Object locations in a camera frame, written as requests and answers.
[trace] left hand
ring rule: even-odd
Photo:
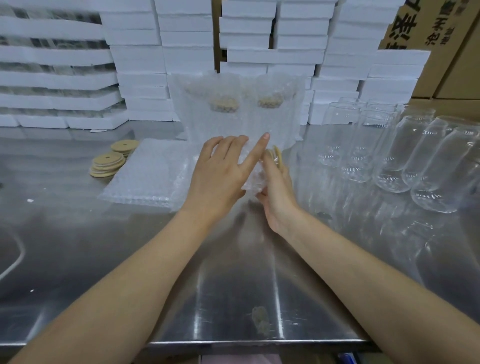
[[[204,220],[209,226],[229,213],[237,200],[245,195],[241,187],[265,151],[270,134],[265,133],[242,164],[240,152],[248,137],[218,136],[205,142],[185,203],[180,211]]]

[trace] forearm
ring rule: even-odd
[[[34,338],[12,363],[131,363],[209,226],[180,212]]]
[[[283,235],[398,363],[473,363],[480,327],[304,211]]]

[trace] hand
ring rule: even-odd
[[[295,199],[292,179],[288,168],[277,168],[268,152],[262,156],[262,165],[267,176],[267,187],[257,194],[257,198],[264,206],[270,228],[286,239],[288,223],[301,210]]]
[[[262,156],[270,140],[265,133],[242,164],[240,152],[248,137],[218,136],[208,140],[200,152],[193,171],[187,199],[181,211],[206,219],[213,225],[231,210],[237,200],[245,195],[241,187]]]

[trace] right hand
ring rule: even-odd
[[[280,170],[268,152],[262,155],[262,165],[267,177],[267,187],[257,194],[262,203],[270,228],[284,239],[287,238],[288,224],[301,211],[293,192],[292,179],[288,168]]]

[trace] stainless steel table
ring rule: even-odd
[[[0,354],[25,345],[171,219],[96,196],[91,159],[114,141],[174,139],[180,123],[103,133],[0,128]],[[303,207],[480,322],[478,210],[428,213],[408,194],[339,180],[315,162],[321,127],[285,153]],[[160,353],[374,350],[341,302],[243,198],[172,290],[148,348]]]

